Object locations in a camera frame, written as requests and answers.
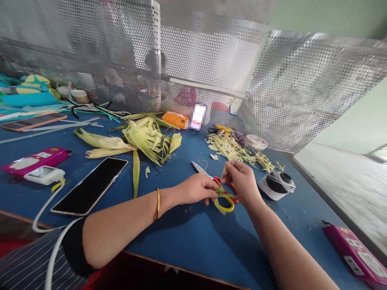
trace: black sleeve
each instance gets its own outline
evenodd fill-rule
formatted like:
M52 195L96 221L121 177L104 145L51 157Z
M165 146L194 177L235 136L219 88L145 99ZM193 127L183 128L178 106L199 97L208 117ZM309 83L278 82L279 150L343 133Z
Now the black sleeve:
M82 230L86 218L77 221L65 234L62 246L71 269L80 276L87 277L96 269L90 266L85 258L82 244Z

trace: orange container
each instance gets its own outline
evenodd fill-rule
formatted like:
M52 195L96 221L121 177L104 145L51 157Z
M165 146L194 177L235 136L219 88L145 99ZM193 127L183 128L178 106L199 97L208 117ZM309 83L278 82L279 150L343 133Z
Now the orange container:
M162 120L181 129L188 128L188 117L182 114L168 111L162 116Z

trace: white container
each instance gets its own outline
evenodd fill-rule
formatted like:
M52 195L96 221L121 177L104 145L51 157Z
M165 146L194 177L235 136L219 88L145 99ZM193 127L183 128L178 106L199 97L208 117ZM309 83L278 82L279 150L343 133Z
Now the white container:
M58 87L56 88L56 90L60 93L60 95L66 99L66 100L69 100L70 97L69 97L69 91L70 89L68 87Z
M72 90L71 95L79 104L87 104L89 102L87 93L84 90Z
M245 138L245 146L253 153L266 149L267 142L255 135L247 135Z

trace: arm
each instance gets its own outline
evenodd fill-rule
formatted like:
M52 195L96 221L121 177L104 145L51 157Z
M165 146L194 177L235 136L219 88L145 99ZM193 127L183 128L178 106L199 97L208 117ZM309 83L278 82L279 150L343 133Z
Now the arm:
M217 197L216 182L203 174L195 174L181 184L160 189L160 218L172 207ZM90 215L83 226L82 244L86 261L94 269L109 263L153 221L157 207L157 191L120 203Z
M227 162L222 183L226 181L234 183L281 289L339 289L263 201L249 166L240 161Z

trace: scissors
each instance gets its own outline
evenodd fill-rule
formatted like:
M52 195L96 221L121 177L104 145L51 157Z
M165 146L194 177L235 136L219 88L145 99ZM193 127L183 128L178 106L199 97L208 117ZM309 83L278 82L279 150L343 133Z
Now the scissors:
M197 172L202 173L202 174L208 176L209 178L211 178L212 180L214 180L220 187L223 187L223 186L221 185L221 179L220 179L219 177L216 177L216 176L210 176L203 168L201 168L201 167L200 167L199 165L197 165L195 162L192 161L191 163L192 163L192 165L195 167L195 169L196 169ZM235 194L237 194L237 191L235 190L235 186L234 186L232 183L227 184L227 185L231 187L231 189L234 191ZM235 204L235 203L239 203L239 200L234 199L234 198L232 198L232 197L226 197L226 199L227 199L227 201L232 205L232 206L231 206L232 210L234 210L234 204Z

